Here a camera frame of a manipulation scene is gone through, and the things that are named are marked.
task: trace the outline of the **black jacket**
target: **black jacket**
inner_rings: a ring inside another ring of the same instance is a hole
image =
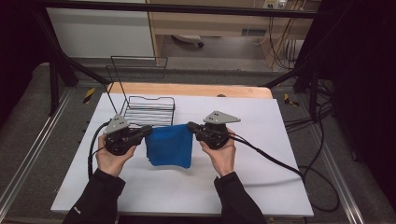
[[[124,186],[125,182],[119,177],[96,170],[63,223],[114,224],[117,218],[117,199]],[[262,211],[245,192],[235,172],[216,178],[215,187],[221,200],[224,224],[266,223]]]

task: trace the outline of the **blue towel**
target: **blue towel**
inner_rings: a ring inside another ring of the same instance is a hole
[[[192,133],[186,124],[154,128],[145,137],[148,160],[154,166],[177,165],[190,168]]]

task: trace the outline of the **white wall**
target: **white wall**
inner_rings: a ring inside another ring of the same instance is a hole
[[[154,56],[147,12],[48,8],[48,13],[61,47],[70,57]]]

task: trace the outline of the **white table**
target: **white table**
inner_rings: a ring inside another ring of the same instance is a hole
[[[111,96],[115,105],[121,107],[123,95],[112,93]],[[144,96],[152,98],[159,95]],[[236,116],[242,121],[227,124],[229,128],[245,137],[253,146],[297,168],[276,100],[181,95],[172,97],[176,102],[174,124],[188,121],[203,123],[203,118],[214,110]],[[79,198],[88,183],[87,156],[93,134],[114,115],[107,95],[102,95],[51,207],[52,211],[66,213]],[[275,165],[243,144],[236,143],[236,147],[234,169],[247,193],[266,216],[313,216],[303,182],[297,174]],[[218,215],[221,204],[213,185],[216,175],[209,157],[195,139],[190,169],[152,166],[146,158],[146,146],[142,141],[120,175],[126,181],[126,186],[119,197],[119,212],[124,215],[155,216]]]

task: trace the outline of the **black cable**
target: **black cable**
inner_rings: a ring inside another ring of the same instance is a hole
[[[288,133],[294,133],[294,132],[300,131],[301,129],[304,129],[304,128],[306,128],[306,127],[312,125],[312,124],[314,124],[314,122],[309,123],[309,124],[306,124],[306,125],[304,125],[303,127],[300,127],[300,128],[298,128],[298,129],[294,129],[294,130],[292,130],[292,131],[288,131]]]
[[[329,107],[325,108],[324,110],[325,110],[325,112],[322,113],[322,117],[326,118],[327,116],[329,116],[332,113],[332,106],[329,106]],[[313,122],[312,118],[310,118],[310,117],[306,118],[306,119],[297,119],[293,123],[286,124],[285,128],[287,130],[289,130],[289,129],[298,127],[300,125],[306,124],[307,122],[311,122],[311,121]]]
[[[286,44],[286,47],[285,47],[285,51],[286,51],[286,52],[289,52],[289,44],[290,44],[290,40],[288,40],[288,43]],[[290,56],[289,54],[286,54],[286,59],[287,59],[287,60],[290,59],[289,56]]]
[[[294,65],[296,64],[296,45],[297,45],[297,40],[294,40],[294,47],[293,47],[293,68]]]
[[[96,151],[94,151],[94,152],[92,153],[92,156],[94,156],[98,151],[100,151],[100,150],[102,150],[102,149],[104,149],[104,148],[106,148],[106,147],[101,147],[101,148],[97,149]]]
[[[328,183],[328,184],[330,185],[330,187],[333,189],[333,191],[334,191],[334,193],[335,193],[335,197],[336,197],[337,202],[336,202],[336,205],[335,205],[333,208],[329,208],[329,209],[328,209],[328,208],[319,207],[318,205],[316,205],[316,204],[314,204],[314,203],[312,203],[312,202],[310,202],[310,203],[311,203],[311,205],[312,205],[314,208],[318,209],[319,211],[322,211],[322,212],[329,212],[329,213],[330,213],[330,212],[336,211],[336,210],[339,208],[339,206],[340,206],[341,201],[340,201],[340,198],[339,198],[339,194],[338,194],[337,189],[335,188],[335,186],[332,184],[332,182],[331,182],[328,178],[326,178],[326,176],[324,176],[323,174],[321,174],[321,173],[320,173],[319,171],[317,171],[316,169],[312,168],[313,164],[314,164],[315,161],[318,159],[318,156],[319,156],[320,152],[321,152],[322,149],[323,149],[323,144],[324,144],[324,131],[323,131],[322,119],[323,119],[324,117],[323,117],[322,111],[323,111],[323,107],[324,107],[325,105],[327,105],[327,104],[329,104],[329,102],[326,102],[326,103],[322,104],[322,105],[320,106],[320,108],[319,108],[319,111],[318,111],[318,122],[319,122],[320,130],[321,130],[321,133],[322,133],[322,135],[321,135],[321,137],[320,137],[320,144],[319,144],[318,152],[317,152],[317,154],[315,155],[314,159],[309,163],[309,165],[307,165],[307,166],[299,166],[299,168],[304,168],[304,169],[305,169],[305,172],[304,172],[304,173],[301,173],[299,170],[297,170],[297,169],[295,169],[295,168],[293,168],[293,167],[290,167],[290,166],[288,166],[287,164],[285,164],[285,163],[283,163],[283,162],[281,162],[281,161],[278,161],[277,159],[275,159],[275,158],[271,157],[270,155],[268,155],[267,153],[263,152],[261,149],[259,149],[259,148],[257,148],[257,147],[254,147],[253,145],[251,145],[251,144],[250,144],[245,138],[243,138],[242,136],[239,136],[239,135],[237,135],[237,134],[235,134],[235,133],[227,133],[227,136],[230,137],[231,139],[233,139],[234,141],[243,143],[243,144],[245,144],[245,145],[247,145],[247,146],[249,146],[249,147],[255,149],[259,154],[261,154],[262,156],[264,156],[264,158],[266,158],[267,160],[269,160],[269,161],[271,161],[271,162],[273,162],[273,163],[275,163],[275,164],[277,164],[277,165],[279,165],[279,166],[281,166],[281,167],[284,167],[284,168],[286,168],[286,169],[288,169],[288,170],[290,170],[290,171],[293,171],[295,174],[297,174],[297,175],[302,179],[304,185],[305,185],[306,175],[307,175],[307,173],[308,173],[309,171],[312,171],[312,172],[318,174],[318,175],[319,175],[322,179],[324,179],[324,180],[326,181],[326,183]],[[325,110],[326,110],[326,114],[330,113],[330,112],[332,111],[332,106],[326,107]]]
[[[293,46],[293,41],[291,40],[290,50],[289,50],[289,57],[288,57],[288,67],[289,67],[289,71],[291,70],[290,61],[291,61],[292,46]]]
[[[284,120],[283,122],[284,122],[284,123],[292,123],[292,122],[300,121],[300,120],[304,120],[304,119]]]
[[[243,144],[245,144],[245,145],[247,145],[247,146],[249,146],[249,147],[255,149],[259,154],[261,154],[262,156],[264,156],[267,160],[269,160],[269,161],[275,163],[276,165],[279,165],[279,166],[281,166],[281,167],[283,167],[283,168],[286,168],[286,169],[288,169],[288,170],[294,172],[294,173],[297,174],[297,175],[303,180],[303,182],[304,182],[304,176],[303,176],[303,174],[302,174],[299,170],[297,170],[297,169],[295,169],[295,168],[293,168],[293,167],[291,167],[291,166],[289,166],[289,165],[287,165],[287,164],[285,164],[285,163],[283,163],[283,162],[281,162],[281,161],[278,161],[277,159],[271,157],[270,155],[268,155],[267,153],[265,153],[265,152],[262,151],[261,149],[259,149],[259,148],[257,148],[257,147],[254,147],[254,146],[251,145],[248,141],[242,140],[243,138],[242,138],[242,139],[239,139],[239,138],[236,138],[236,137],[231,136],[231,135],[229,135],[229,134],[228,134],[228,137],[231,138],[231,139],[233,139],[233,140],[235,140],[235,141],[237,141],[237,142],[243,143]]]
[[[286,32],[288,31],[289,26],[291,26],[290,23],[293,24],[293,23],[294,23],[294,19],[289,19],[288,24],[286,25],[285,31],[283,32],[282,36],[279,38],[279,40],[280,40],[281,42],[284,40],[285,34],[286,34]],[[269,36],[270,36],[270,46],[271,46],[271,50],[272,50],[272,52],[273,52],[273,54],[274,54],[273,57],[274,57],[274,59],[275,59],[276,64],[277,64],[279,67],[284,68],[284,69],[289,69],[285,64],[283,64],[283,63],[281,62],[281,60],[279,59],[279,56],[277,55],[277,53],[276,53],[276,51],[275,51],[275,48],[274,48],[274,45],[275,45],[275,44],[274,44],[273,39],[272,39],[272,29],[273,29],[273,27],[274,27],[274,18],[273,18],[273,17],[270,17],[270,21],[269,21],[269,25],[268,25],[268,31],[269,31]]]
[[[321,137],[320,137],[320,144],[319,144],[319,149],[317,154],[315,155],[314,159],[309,163],[309,165],[307,166],[305,172],[304,172],[304,177],[306,177],[306,174],[308,173],[308,171],[312,168],[312,165],[315,163],[315,161],[318,159],[320,152],[323,149],[323,144],[324,144],[324,131],[323,131],[323,123],[322,123],[322,116],[321,116],[321,110],[323,108],[323,106],[325,106],[326,104],[328,104],[329,102],[324,103],[323,105],[320,106],[319,108],[319,116],[318,116],[318,122],[319,122],[319,128],[320,128],[320,132],[321,132]]]
[[[307,166],[299,166],[299,168],[308,169]],[[337,200],[337,202],[336,202],[336,204],[335,204],[335,207],[333,207],[333,208],[322,208],[322,207],[319,207],[318,205],[316,205],[316,204],[314,204],[314,203],[312,203],[312,202],[311,202],[311,205],[312,205],[314,208],[316,208],[316,209],[318,209],[319,211],[322,211],[322,212],[331,213],[331,212],[336,211],[336,210],[338,209],[338,207],[340,206],[341,201],[340,201],[340,195],[338,194],[338,191],[337,191],[337,189],[335,188],[335,186],[332,184],[332,181],[330,181],[330,180],[329,180],[328,178],[326,178],[326,176],[324,176],[321,172],[317,171],[316,169],[314,169],[314,168],[312,168],[312,167],[310,167],[309,170],[312,171],[312,172],[314,172],[314,173],[316,173],[317,175],[319,175],[322,179],[324,179],[324,181],[326,181],[326,182],[330,185],[330,187],[332,188],[332,190],[333,190],[334,193],[335,193],[335,198],[336,198],[336,200]]]
[[[91,141],[91,146],[90,146],[90,154],[88,154],[88,178],[89,179],[91,179],[91,176],[93,175],[93,171],[92,171],[92,160],[93,160],[93,155],[94,155],[94,153],[92,153],[93,152],[93,145],[95,144],[96,137],[98,136],[99,132],[104,127],[106,127],[109,123],[110,123],[110,121],[103,123],[101,126],[99,126],[99,128],[96,130],[95,134],[93,135],[93,139]]]

